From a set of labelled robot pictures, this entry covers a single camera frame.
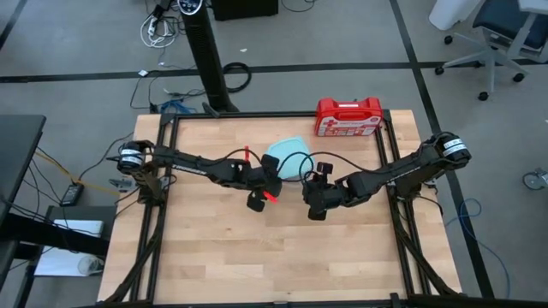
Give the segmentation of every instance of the white trash can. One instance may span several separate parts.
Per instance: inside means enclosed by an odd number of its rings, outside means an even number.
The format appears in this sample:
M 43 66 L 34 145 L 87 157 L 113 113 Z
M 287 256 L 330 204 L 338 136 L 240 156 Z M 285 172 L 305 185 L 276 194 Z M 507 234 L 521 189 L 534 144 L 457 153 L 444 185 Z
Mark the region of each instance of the white trash can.
M 449 30 L 458 21 L 464 21 L 481 0 L 437 0 L 428 18 L 439 30 Z

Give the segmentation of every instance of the floor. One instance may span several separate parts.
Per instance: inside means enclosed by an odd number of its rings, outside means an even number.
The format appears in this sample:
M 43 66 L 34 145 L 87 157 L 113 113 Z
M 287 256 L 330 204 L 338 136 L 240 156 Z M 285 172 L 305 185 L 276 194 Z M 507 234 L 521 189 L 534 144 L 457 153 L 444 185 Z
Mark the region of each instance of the floor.
M 161 50 L 141 43 L 138 30 L 147 15 L 144 1 L 0 2 L 0 112 L 47 116 L 40 146 L 75 174 L 97 162 L 109 143 L 131 132 L 136 116 L 147 112 L 129 108 L 138 77 L 133 72 L 158 69 L 160 61 L 181 68 L 194 64 L 184 37 L 161 60 Z M 301 0 L 285 2 L 296 9 L 306 7 Z M 543 80 L 548 78 L 548 68 L 527 65 L 531 74 L 519 85 L 511 81 L 507 68 L 497 68 L 497 91 L 488 101 L 478 101 L 475 97 L 485 83 L 482 69 L 433 73 L 436 63 L 432 62 L 472 51 L 458 40 L 443 44 L 449 32 L 439 31 L 428 21 L 434 2 L 319 0 L 305 13 L 280 7 L 272 17 L 213 21 L 222 62 L 257 68 L 251 85 L 232 95 L 232 101 L 245 111 L 313 110 L 322 97 L 376 96 L 384 108 L 413 110 L 423 138 L 432 134 L 437 123 L 460 135 L 474 158 L 456 173 L 458 183 L 464 198 L 483 204 L 482 215 L 471 218 L 478 239 L 504 261 L 512 299 L 548 301 L 548 191 L 529 191 L 521 184 L 524 173 L 545 166 L 548 107 Z M 470 26 L 472 19 L 451 32 L 477 35 Z M 29 76 L 36 82 L 21 82 Z M 232 74 L 227 82 L 236 85 L 243 78 Z M 422 80 L 426 86 L 419 88 Z M 160 78 L 152 87 L 152 101 L 167 100 L 163 88 L 185 92 L 195 87 L 200 87 L 196 76 Z M 135 105 L 146 106 L 146 91 L 145 82 L 136 93 Z M 202 101 L 194 98 L 188 105 L 198 107 Z M 36 163 L 57 194 L 62 194 L 68 179 L 45 161 L 37 158 Z M 112 164 L 103 163 L 84 180 L 106 186 L 108 179 L 117 176 Z M 31 175 L 26 179 L 33 182 Z M 47 184 L 37 180 L 48 191 Z M 455 200 L 445 178 L 438 185 L 448 222 L 456 216 Z M 81 204 L 111 205 L 115 200 L 86 189 Z M 52 202 L 44 197 L 40 201 L 39 212 L 45 213 Z M 36 192 L 23 185 L 16 202 L 34 210 Z M 477 207 L 469 204 L 468 210 L 475 213 Z M 447 235 L 463 291 L 480 296 L 457 223 L 447 227 Z M 504 298 L 508 286 L 501 264 L 488 251 L 481 253 L 495 295 Z M 0 293 L 1 306 L 12 306 L 23 272 L 24 266 L 10 272 Z M 91 305 L 99 283 L 98 277 L 40 277 L 27 306 Z

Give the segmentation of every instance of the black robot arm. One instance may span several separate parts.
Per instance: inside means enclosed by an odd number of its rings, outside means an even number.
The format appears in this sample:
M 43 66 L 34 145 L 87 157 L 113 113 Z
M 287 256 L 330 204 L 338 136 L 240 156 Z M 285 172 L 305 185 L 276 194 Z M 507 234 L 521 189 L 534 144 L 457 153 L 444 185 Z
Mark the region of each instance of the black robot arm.
M 277 176 L 279 160 L 264 155 L 260 167 L 252 168 L 249 161 L 234 158 L 211 160 L 194 156 L 150 141 L 131 141 L 122 146 L 117 168 L 125 175 L 131 175 L 141 189 L 140 202 L 153 204 L 165 201 L 164 185 L 156 176 L 159 168 L 170 167 L 195 175 L 207 177 L 222 187 L 250 191 L 247 206 L 262 211 L 264 201 L 270 196 L 279 196 L 282 181 Z
M 335 180 L 334 184 L 327 182 L 333 166 L 318 163 L 319 173 L 304 181 L 302 189 L 304 201 L 310 205 L 308 217 L 324 220 L 327 210 L 364 203 L 388 183 L 394 184 L 399 197 L 411 197 L 423 182 L 436 179 L 447 170 L 466 166 L 470 158 L 470 152 L 458 136 L 439 133 L 402 159 L 377 170 L 354 172 Z

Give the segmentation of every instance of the wooden tabletop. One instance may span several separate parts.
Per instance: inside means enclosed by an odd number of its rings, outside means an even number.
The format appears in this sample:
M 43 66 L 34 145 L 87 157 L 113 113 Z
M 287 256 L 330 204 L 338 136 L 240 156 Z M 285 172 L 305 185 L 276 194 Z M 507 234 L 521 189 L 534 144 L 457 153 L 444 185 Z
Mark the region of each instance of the wooden tabletop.
M 401 155 L 416 151 L 420 137 L 412 111 L 391 114 Z M 139 116 L 135 139 L 155 141 L 158 122 L 159 115 Z M 249 145 L 262 155 L 270 144 L 300 135 L 310 151 L 333 151 L 368 169 L 380 166 L 374 136 L 316 137 L 313 123 L 312 117 L 182 120 L 176 148 L 215 159 Z M 384 142 L 391 157 L 387 135 Z M 316 161 L 334 163 L 331 180 L 355 171 L 334 157 Z M 314 222 L 307 218 L 301 184 L 284 184 L 278 203 L 256 213 L 246 207 L 247 192 L 176 170 L 174 175 L 178 181 L 168 200 L 156 304 L 387 299 L 389 293 L 405 298 L 384 189 L 365 204 L 330 210 L 324 222 Z M 426 188 L 422 195 L 436 198 Z M 119 209 L 133 201 L 128 198 Z M 426 259 L 460 291 L 438 207 L 416 199 L 414 209 Z M 116 219 L 99 300 L 112 294 L 133 265 L 143 213 L 144 206 L 136 204 Z M 420 291 L 414 260 L 409 260 Z

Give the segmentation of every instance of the light blue object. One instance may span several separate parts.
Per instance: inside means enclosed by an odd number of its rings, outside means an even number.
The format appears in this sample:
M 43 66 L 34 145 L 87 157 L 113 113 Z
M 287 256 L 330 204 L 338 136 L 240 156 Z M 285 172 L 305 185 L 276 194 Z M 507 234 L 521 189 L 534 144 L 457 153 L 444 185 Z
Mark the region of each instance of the light blue object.
M 283 160 L 288 157 L 290 154 L 295 152 L 303 152 L 310 154 L 307 144 L 302 139 L 301 136 L 296 136 L 293 138 L 287 138 L 280 140 L 275 144 L 272 144 L 268 147 L 266 154 L 276 157 L 280 160 L 278 167 L 282 164 Z M 282 169 L 279 171 L 278 176 L 282 179 L 289 179 L 294 177 L 299 177 L 299 166 L 301 166 L 302 160 L 306 157 L 302 154 L 295 154 L 291 156 L 283 165 Z M 311 171 L 314 167 L 314 158 L 310 157 L 302 164 L 301 174 L 304 174 L 307 171 Z

